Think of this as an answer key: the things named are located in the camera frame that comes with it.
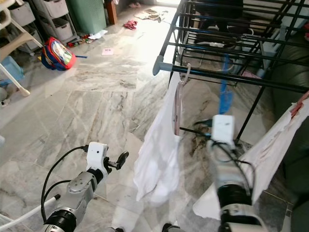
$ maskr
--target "white plastic hook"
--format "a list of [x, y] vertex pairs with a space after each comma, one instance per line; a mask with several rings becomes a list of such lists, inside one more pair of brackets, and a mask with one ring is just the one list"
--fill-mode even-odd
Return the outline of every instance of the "white plastic hook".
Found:
[[183, 79], [183, 84], [187, 83], [187, 81], [188, 81], [189, 74], [190, 74], [190, 71], [191, 71], [191, 64], [188, 63], [187, 67], [188, 67], [188, 70], [187, 70], [187, 74], [185, 75], [185, 77]]

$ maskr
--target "white paper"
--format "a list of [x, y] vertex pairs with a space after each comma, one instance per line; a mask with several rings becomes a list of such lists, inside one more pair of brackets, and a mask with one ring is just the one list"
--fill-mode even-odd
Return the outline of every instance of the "white paper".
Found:
[[102, 56], [112, 56], [112, 55], [114, 55], [113, 48], [103, 48]]
[[101, 30], [96, 34], [90, 34], [89, 39], [91, 40], [97, 40], [99, 38], [101, 38], [103, 35], [105, 35], [108, 31], [107, 30]]
[[[295, 103], [281, 116], [269, 132], [248, 152], [241, 156], [241, 160], [255, 166], [256, 184], [253, 190], [253, 203], [260, 197], [280, 165], [295, 132], [301, 123], [309, 116], [309, 99], [303, 101], [303, 107], [291, 120], [290, 111]], [[252, 171], [247, 165], [242, 165], [248, 180], [252, 180]], [[196, 215], [203, 218], [220, 220], [220, 206], [216, 189], [212, 184], [200, 199], [193, 205]]]

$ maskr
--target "black cable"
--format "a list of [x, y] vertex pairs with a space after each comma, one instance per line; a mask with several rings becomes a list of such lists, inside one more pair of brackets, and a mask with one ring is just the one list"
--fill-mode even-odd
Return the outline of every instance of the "black cable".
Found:
[[[249, 184], [248, 178], [246, 177], [246, 174], [244, 173], [244, 171], [242, 170], [242, 168], [239, 166], [239, 164], [238, 164], [237, 162], [249, 164], [249, 165], [251, 166], [251, 168], [254, 170], [253, 165], [252, 165], [251, 163], [249, 163], [249, 162], [241, 161], [241, 160], [239, 160], [239, 159], [233, 158], [233, 157], [231, 156], [231, 154], [230, 154], [227, 150], [225, 150], [224, 147], [221, 146], [221, 144], [226, 144], [226, 143], [220, 143], [220, 142], [215, 141], [215, 140], [213, 140], [213, 139], [211, 139], [211, 140], [213, 141], [212, 146], [217, 145], [218, 147], [220, 147], [220, 148], [230, 157], [231, 160], [229, 160], [229, 161], [233, 161], [234, 164], [236, 165], [236, 167], [238, 167], [238, 169], [239, 169], [241, 175], [243, 176], [244, 180], [246, 181], [246, 185], [248, 186], [248, 189], [249, 189], [249, 194], [250, 194], [250, 196], [251, 196], [251, 198], [252, 198], [253, 188], [250, 187], [250, 184]], [[254, 184], [255, 184], [255, 170], [254, 170], [254, 172], [253, 172], [253, 182], [254, 182]]]
[[45, 208], [44, 208], [44, 195], [45, 195], [45, 189], [46, 189], [48, 178], [49, 178], [50, 174], [52, 173], [53, 169], [60, 163], [60, 161], [62, 161], [69, 153], [71, 153], [75, 150], [78, 150], [78, 149], [83, 149], [86, 152], [86, 150], [88, 149], [88, 145], [79, 146], [79, 147], [73, 148], [70, 151], [68, 151], [60, 159], [58, 159], [58, 161], [52, 166], [52, 168], [49, 170], [49, 172], [46, 176], [46, 179], [45, 179], [44, 185], [43, 185], [43, 189], [42, 189], [42, 194], [41, 194], [41, 215], [42, 215], [42, 218], [43, 218], [43, 222], [46, 222], [46, 214], [45, 214]]
[[49, 192], [50, 192], [54, 187], [56, 187], [56, 186], [59, 185], [59, 184], [68, 183], [68, 182], [70, 182], [70, 180], [62, 180], [62, 181], [59, 181], [59, 182], [53, 184], [53, 185], [48, 189], [48, 191], [45, 193], [45, 195], [44, 195], [44, 202], [46, 201], [47, 195], [49, 194]]
[[248, 164], [251, 167], [251, 169], [252, 169], [252, 176], [253, 176], [252, 177], [252, 188], [251, 188], [251, 196], [252, 196], [253, 195], [253, 190], [255, 188], [255, 178], [256, 178], [255, 168], [254, 168], [253, 164], [250, 163], [250, 162], [242, 161], [242, 160], [238, 160], [238, 162]]

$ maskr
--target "blue plastic bin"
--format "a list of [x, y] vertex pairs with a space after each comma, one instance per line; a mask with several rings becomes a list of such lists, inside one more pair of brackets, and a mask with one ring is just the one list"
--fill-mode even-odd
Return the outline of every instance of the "blue plastic bin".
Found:
[[[23, 69], [11, 56], [7, 56], [1, 64], [17, 81], [24, 79]], [[12, 83], [11, 80], [0, 70], [0, 86], [5, 86], [10, 83]]]

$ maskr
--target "pink paper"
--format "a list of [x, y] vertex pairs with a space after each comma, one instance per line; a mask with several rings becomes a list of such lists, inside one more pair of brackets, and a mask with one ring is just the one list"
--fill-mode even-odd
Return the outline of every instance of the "pink paper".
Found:
[[112, 49], [112, 48], [103, 48], [102, 55], [103, 56], [114, 55], [114, 49]]

